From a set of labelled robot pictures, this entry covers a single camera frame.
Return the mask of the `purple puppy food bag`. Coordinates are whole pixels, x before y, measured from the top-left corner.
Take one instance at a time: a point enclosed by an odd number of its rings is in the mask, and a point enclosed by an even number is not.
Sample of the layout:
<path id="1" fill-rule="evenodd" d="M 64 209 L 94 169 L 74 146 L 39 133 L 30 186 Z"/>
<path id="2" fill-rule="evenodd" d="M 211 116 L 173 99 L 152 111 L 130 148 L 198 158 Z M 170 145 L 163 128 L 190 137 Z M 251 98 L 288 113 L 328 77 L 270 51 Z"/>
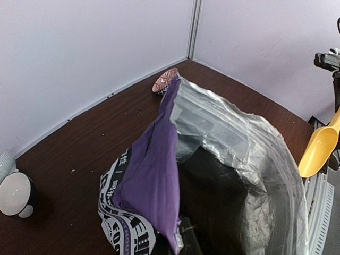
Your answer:
<path id="1" fill-rule="evenodd" d="M 263 117 L 175 77 L 157 118 L 100 178 L 98 213 L 117 254 L 174 254 L 189 218 L 202 254 L 308 254 L 298 167 Z"/>

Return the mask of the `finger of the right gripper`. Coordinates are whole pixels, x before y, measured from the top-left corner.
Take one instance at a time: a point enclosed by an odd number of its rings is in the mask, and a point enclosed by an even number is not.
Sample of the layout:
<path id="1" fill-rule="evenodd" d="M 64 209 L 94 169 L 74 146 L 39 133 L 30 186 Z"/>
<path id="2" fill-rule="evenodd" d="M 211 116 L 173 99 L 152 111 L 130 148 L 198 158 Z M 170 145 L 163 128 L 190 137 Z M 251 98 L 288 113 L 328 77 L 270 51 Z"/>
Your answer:
<path id="1" fill-rule="evenodd" d="M 335 113 L 336 113 L 340 105 L 340 71 L 335 71 L 333 73 L 333 86 L 334 86 Z"/>

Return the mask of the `yellow plastic scoop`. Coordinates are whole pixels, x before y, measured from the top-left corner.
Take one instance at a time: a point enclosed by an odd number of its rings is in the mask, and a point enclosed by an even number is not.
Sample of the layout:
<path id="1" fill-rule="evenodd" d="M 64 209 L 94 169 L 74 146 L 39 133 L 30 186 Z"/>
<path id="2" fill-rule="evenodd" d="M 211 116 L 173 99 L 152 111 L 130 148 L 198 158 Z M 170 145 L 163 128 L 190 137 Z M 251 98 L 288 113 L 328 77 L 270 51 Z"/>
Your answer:
<path id="1" fill-rule="evenodd" d="M 327 126 L 316 129 L 300 160 L 298 169 L 302 178 L 317 174 L 336 148 L 339 140 L 339 109 Z"/>

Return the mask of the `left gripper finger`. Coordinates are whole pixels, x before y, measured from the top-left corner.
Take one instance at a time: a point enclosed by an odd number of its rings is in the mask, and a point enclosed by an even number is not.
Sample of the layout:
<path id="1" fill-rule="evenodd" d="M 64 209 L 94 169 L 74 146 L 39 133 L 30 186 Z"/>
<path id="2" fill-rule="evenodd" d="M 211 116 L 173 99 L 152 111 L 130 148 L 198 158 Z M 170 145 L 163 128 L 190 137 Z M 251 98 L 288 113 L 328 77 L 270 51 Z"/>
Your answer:
<path id="1" fill-rule="evenodd" d="M 180 218 L 180 235 L 182 237 L 183 247 L 181 248 L 180 255 L 199 255 L 202 254 L 200 249 L 196 234 L 194 232 L 194 227 L 191 224 L 189 218 Z M 168 241 L 165 237 L 159 236 L 159 254 L 174 254 Z"/>

